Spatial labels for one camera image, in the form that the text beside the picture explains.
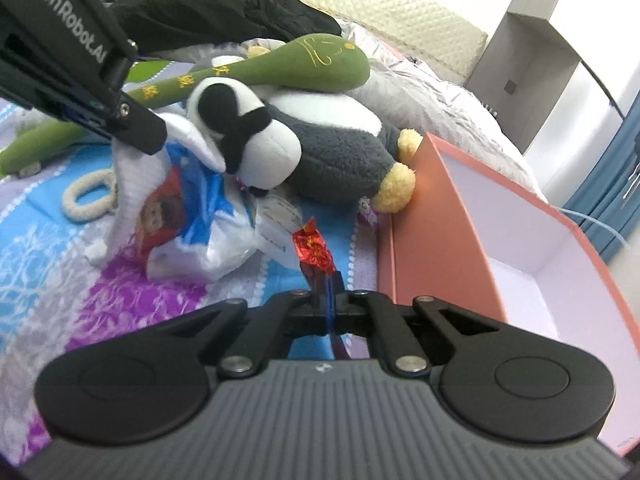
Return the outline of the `colourful striped floral bedsheet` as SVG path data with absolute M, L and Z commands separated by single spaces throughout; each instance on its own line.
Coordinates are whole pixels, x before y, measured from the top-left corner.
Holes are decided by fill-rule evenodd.
M 305 284 L 299 270 L 260 252 L 214 282 L 150 281 L 129 248 L 107 263 L 90 262 L 114 214 L 73 222 L 61 198 L 67 185 L 111 161 L 110 144 L 92 139 L 39 174 L 1 181 L 1 453 L 14 464 L 50 441 L 32 400 L 50 360 L 224 298 L 257 307 Z

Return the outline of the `blue white plastic packet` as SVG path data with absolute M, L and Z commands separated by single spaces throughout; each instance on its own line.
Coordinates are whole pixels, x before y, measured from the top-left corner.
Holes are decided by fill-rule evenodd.
M 138 214 L 134 258 L 150 280 L 216 281 L 256 250 L 247 206 L 232 179 L 187 148 L 166 152 L 168 174 Z

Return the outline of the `blue curtain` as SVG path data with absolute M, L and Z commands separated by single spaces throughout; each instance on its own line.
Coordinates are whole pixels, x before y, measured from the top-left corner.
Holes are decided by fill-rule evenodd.
M 605 263 L 629 248 L 627 237 L 639 225 L 639 101 L 561 211 Z

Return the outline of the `green plush stick toy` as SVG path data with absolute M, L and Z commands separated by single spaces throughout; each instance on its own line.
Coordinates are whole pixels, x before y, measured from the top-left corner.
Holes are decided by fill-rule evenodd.
M 124 94 L 154 113 L 157 108 L 186 100 L 206 78 L 231 78 L 248 86 L 268 84 L 340 93 L 362 86 L 369 76 L 369 61 L 360 48 L 341 37 L 311 34 L 257 58 L 155 81 Z M 17 174 L 33 162 L 61 153 L 89 131 L 77 122 L 55 119 L 26 131 L 1 151 L 2 176 Z

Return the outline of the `grey white penguin plush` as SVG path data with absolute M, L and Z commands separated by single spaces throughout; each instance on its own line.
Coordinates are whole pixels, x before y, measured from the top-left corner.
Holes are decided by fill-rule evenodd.
M 208 67 L 269 53 L 216 54 Z M 186 102 L 191 122 L 212 138 L 250 192 L 262 196 L 280 184 L 328 205 L 366 198 L 378 212 L 398 212 L 416 190 L 409 162 L 422 142 L 340 93 L 254 84 L 231 78 L 201 81 Z

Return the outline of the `beige padded headboard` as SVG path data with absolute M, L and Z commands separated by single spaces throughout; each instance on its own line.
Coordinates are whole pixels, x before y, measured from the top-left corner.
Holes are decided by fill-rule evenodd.
M 469 79 L 487 40 L 486 32 L 435 0 L 310 1 L 422 58 L 440 78 L 457 84 Z

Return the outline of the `white cloth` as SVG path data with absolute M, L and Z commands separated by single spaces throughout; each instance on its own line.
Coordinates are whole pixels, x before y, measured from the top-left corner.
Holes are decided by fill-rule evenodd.
M 218 148 L 211 140 L 205 139 L 193 122 L 174 113 L 160 113 L 157 117 L 165 122 L 167 142 L 156 154 L 144 154 L 120 141 L 113 143 L 117 209 L 106 239 L 97 240 L 87 248 L 86 257 L 94 266 L 106 266 L 129 244 L 146 198 L 165 181 L 171 170 L 166 150 L 169 143 L 177 143 L 186 148 L 207 168 L 218 174 L 226 171 L 226 163 Z

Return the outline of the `red foil candy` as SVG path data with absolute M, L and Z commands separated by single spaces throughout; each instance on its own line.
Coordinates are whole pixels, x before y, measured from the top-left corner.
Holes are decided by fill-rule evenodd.
M 292 234 L 299 269 L 310 287 L 314 301 L 319 305 L 331 348 L 338 360 L 349 360 L 350 356 L 342 336 L 335 329 L 337 315 L 336 298 L 345 291 L 342 274 L 334 263 L 333 256 L 323 236 L 317 228 L 315 218 L 311 218 Z

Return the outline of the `orange cardboard box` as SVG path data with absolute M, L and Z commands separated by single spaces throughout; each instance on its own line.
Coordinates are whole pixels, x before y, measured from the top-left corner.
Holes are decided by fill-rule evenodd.
M 600 433 L 620 455 L 639 442 L 639 324 L 578 225 L 437 136 L 411 159 L 416 190 L 378 230 L 378 291 L 432 296 L 582 348 L 611 371 Z

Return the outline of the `black garment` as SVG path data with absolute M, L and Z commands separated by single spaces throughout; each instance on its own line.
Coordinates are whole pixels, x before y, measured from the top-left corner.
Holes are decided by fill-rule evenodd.
M 300 0 L 115 0 L 108 7 L 143 55 L 255 38 L 340 36 L 337 21 Z

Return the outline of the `grey white cabinet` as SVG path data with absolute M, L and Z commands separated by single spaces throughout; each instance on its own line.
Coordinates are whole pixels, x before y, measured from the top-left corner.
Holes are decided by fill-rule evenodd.
M 512 0 L 465 87 L 562 206 L 639 91 L 639 0 Z

